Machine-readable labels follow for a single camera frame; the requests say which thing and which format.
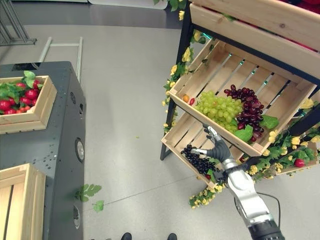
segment white pipe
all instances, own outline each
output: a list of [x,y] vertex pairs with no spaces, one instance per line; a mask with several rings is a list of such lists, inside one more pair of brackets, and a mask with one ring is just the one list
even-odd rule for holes
[[79,40],[79,47],[78,47],[78,58],[76,61],[76,77],[78,78],[78,81],[80,83],[81,79],[81,63],[82,63],[82,44],[83,44],[84,38],[81,36]]
[[46,41],[46,44],[44,45],[44,48],[41,52],[41,55],[38,60],[39,63],[42,63],[45,60],[47,52],[50,48],[51,41],[52,41],[52,37],[50,36],[50,37],[48,37],[48,40]]

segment black shoe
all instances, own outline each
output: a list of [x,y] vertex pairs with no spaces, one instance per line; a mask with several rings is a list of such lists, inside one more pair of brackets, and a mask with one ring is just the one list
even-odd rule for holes
[[125,234],[123,234],[121,240],[132,240],[131,233],[126,232]]
[[167,240],[177,240],[177,235],[174,233],[170,233]]

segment artificial flower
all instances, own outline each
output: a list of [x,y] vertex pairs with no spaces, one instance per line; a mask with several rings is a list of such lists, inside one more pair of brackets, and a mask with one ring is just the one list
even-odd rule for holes
[[179,20],[182,21],[185,16],[185,11],[179,11]]
[[302,143],[300,143],[300,145],[308,147],[308,142],[307,141],[303,141]]
[[269,156],[270,151],[268,149],[264,150],[264,152],[262,153],[263,156]]
[[308,98],[302,103],[300,108],[301,109],[309,109],[309,108],[313,107],[313,105],[314,105],[314,101],[311,98],[310,99]]
[[291,138],[291,143],[294,145],[299,145],[300,144],[300,138],[298,136],[294,136]]
[[191,52],[190,52],[190,48],[187,47],[182,56],[182,62],[190,62],[190,60],[191,60]]
[[171,75],[171,76],[172,76],[172,75],[174,75],[174,74],[176,73],[177,68],[178,68],[178,66],[177,66],[177,65],[173,65],[173,66],[172,66],[172,68],[171,68],[171,73],[170,73],[170,75]]
[[198,30],[195,30],[195,31],[194,31],[194,34],[193,34],[193,38],[194,38],[194,40],[195,40],[196,42],[198,42],[198,41],[200,40],[200,38],[201,38],[201,32],[198,31]]

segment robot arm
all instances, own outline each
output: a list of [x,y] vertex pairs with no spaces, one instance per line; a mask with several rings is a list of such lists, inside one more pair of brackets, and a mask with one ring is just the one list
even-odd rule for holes
[[236,208],[249,229],[253,240],[284,240],[268,207],[257,194],[252,178],[238,167],[230,150],[221,136],[208,125],[203,125],[204,131],[213,143],[213,149],[193,148],[192,153],[206,155],[221,162],[227,177],[228,188],[234,196]]

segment wooden box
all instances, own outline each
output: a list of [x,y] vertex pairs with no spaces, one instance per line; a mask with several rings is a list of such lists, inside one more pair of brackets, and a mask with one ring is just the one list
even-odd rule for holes
[[197,101],[193,106],[184,102],[183,96],[197,98],[202,91],[211,90],[218,92],[217,96],[226,97],[224,89],[230,89],[231,84],[237,89],[253,89],[265,106],[263,114],[277,117],[279,124],[276,129],[281,131],[316,87],[287,70],[219,40],[210,40],[189,70],[193,73],[183,75],[176,82],[169,92],[170,97],[186,112],[212,126],[224,139],[250,156],[260,156],[268,148],[271,130],[264,128],[262,137],[250,145],[197,111],[193,107]]
[[45,180],[29,163],[0,170],[0,239],[42,239]]
[[[0,83],[20,80],[21,77],[0,78]],[[46,129],[56,98],[57,89],[49,76],[36,76],[43,84],[35,106],[28,112],[0,115],[0,134]]]

